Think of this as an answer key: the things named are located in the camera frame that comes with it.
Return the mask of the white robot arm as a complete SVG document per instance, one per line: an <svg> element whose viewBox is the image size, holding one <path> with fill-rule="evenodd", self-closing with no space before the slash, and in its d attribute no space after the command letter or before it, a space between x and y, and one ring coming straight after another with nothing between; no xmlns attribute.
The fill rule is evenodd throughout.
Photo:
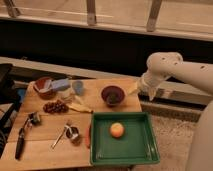
<svg viewBox="0 0 213 171"><path fill-rule="evenodd" d="M174 77L213 96L213 64L187 62L178 52L156 52L147 59L147 71L128 89L128 94L146 90L149 100L159 85Z"/></svg>

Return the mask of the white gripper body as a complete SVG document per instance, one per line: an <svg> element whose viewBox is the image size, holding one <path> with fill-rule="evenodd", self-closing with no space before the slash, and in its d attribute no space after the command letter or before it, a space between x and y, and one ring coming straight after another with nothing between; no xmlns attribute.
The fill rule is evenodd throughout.
<svg viewBox="0 0 213 171"><path fill-rule="evenodd" d="M151 72L145 72L138 80L138 88L140 91L146 91L149 96L149 100L152 101L156 96L158 87L162 79Z"/></svg>

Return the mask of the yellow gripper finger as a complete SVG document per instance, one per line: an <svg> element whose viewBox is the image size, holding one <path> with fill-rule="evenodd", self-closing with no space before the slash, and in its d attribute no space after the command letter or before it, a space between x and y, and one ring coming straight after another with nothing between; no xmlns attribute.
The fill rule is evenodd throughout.
<svg viewBox="0 0 213 171"><path fill-rule="evenodd" d="M131 86L128 91L128 95L138 94L138 91L139 89L137 86Z"/></svg>

